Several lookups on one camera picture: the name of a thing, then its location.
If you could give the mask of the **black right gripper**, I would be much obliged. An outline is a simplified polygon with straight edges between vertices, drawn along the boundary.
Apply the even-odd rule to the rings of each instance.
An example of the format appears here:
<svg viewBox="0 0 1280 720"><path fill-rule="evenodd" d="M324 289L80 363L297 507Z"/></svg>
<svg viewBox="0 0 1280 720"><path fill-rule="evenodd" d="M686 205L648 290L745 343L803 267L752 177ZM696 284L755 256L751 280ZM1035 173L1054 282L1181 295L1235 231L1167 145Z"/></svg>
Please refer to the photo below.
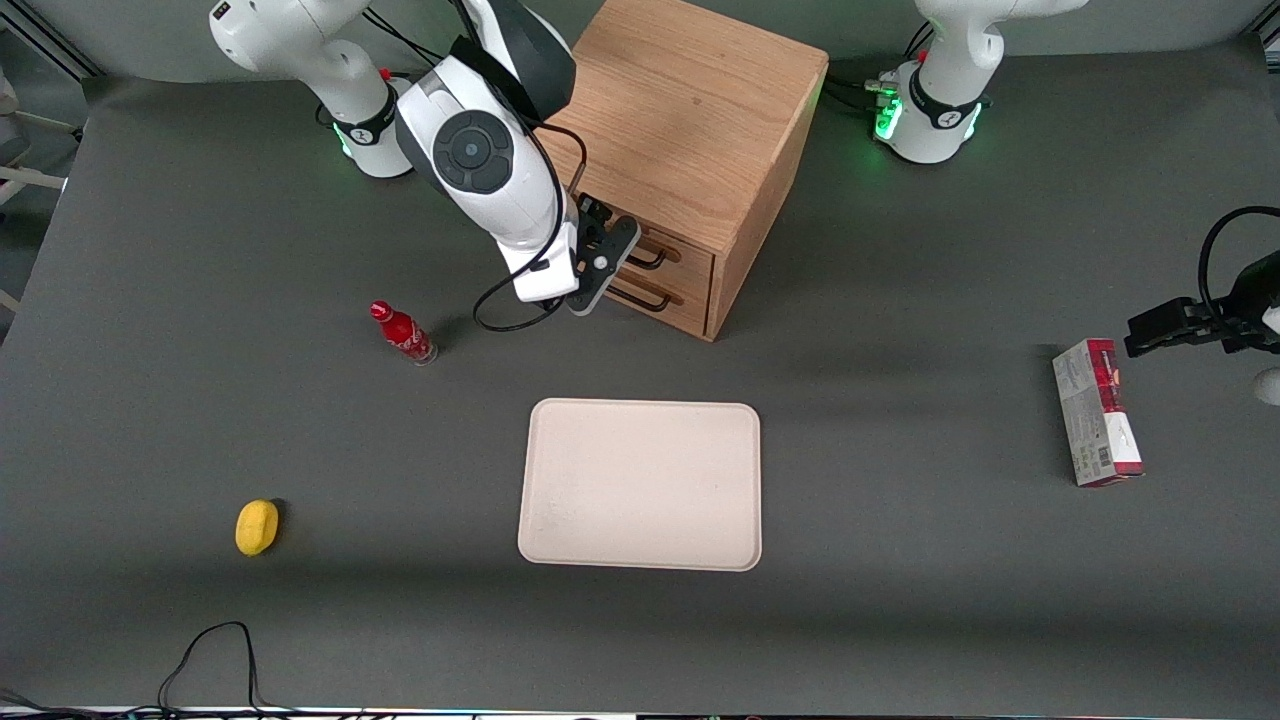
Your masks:
<svg viewBox="0 0 1280 720"><path fill-rule="evenodd" d="M579 196L576 274L579 288L567 296L568 310L586 316L634 251L643 229L634 217L620 217L591 195Z"/></svg>

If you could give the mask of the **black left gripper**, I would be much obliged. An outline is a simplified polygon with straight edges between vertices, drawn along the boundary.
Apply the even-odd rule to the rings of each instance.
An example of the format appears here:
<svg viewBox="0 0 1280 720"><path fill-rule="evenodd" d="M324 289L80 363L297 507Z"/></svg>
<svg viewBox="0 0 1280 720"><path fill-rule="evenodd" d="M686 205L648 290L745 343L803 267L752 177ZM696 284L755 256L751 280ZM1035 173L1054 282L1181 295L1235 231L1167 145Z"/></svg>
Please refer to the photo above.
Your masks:
<svg viewBox="0 0 1280 720"><path fill-rule="evenodd" d="M1254 348L1279 351L1277 336L1279 251L1245 266L1229 293L1217 299L1219 315L1230 331L1219 331L1208 304L1189 297L1171 299L1158 306L1162 319L1130 319L1125 350L1130 359L1158 348L1220 342L1224 352Z"/></svg>

